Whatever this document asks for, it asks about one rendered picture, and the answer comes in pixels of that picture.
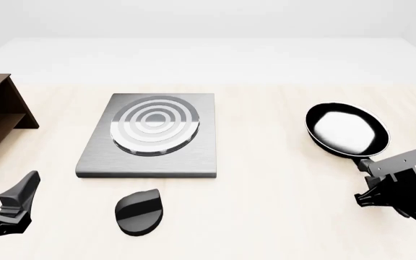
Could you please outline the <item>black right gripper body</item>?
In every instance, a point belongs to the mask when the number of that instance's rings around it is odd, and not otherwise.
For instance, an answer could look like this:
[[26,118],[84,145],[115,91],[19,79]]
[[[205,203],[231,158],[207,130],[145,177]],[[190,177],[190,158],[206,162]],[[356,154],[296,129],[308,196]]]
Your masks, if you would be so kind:
[[404,216],[416,217],[416,172],[387,175],[364,194],[356,194],[355,200],[361,207],[393,207]]

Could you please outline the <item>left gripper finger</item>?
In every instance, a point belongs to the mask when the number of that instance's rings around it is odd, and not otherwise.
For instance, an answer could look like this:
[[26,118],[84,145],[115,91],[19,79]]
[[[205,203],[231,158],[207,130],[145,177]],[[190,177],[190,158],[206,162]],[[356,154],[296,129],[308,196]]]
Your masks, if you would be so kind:
[[19,183],[0,194],[0,215],[15,217],[20,212],[30,213],[39,183],[38,171],[32,170]]

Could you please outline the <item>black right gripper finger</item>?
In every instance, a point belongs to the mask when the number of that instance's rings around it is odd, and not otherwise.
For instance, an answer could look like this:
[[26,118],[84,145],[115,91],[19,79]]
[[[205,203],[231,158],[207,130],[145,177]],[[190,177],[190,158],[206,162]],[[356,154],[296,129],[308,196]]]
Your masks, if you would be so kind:
[[384,177],[373,177],[373,176],[366,176],[365,182],[367,183],[368,189],[371,190],[375,186],[377,186]]

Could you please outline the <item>black frying pan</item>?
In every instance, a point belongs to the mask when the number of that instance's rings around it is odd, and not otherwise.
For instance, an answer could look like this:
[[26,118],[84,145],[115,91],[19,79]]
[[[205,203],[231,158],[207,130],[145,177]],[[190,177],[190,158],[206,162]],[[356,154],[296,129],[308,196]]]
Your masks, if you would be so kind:
[[391,135],[376,114],[358,105],[326,101],[308,109],[305,127],[311,139],[324,151],[350,159],[359,171],[373,174],[364,160],[386,150]]

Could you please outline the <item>round black stove knob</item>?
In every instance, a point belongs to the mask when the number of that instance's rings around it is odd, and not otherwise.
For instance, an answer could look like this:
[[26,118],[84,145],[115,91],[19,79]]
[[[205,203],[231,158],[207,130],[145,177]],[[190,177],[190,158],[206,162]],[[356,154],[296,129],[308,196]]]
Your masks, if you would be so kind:
[[151,233],[163,219],[163,203],[157,189],[140,191],[120,199],[115,207],[116,222],[130,236]]

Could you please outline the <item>flat grey stove plate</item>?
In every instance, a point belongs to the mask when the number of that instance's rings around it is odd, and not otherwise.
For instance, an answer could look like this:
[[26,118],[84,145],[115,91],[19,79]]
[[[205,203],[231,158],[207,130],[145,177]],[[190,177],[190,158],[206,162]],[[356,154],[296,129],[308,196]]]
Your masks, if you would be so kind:
[[75,173],[80,178],[215,178],[215,95],[113,94]]

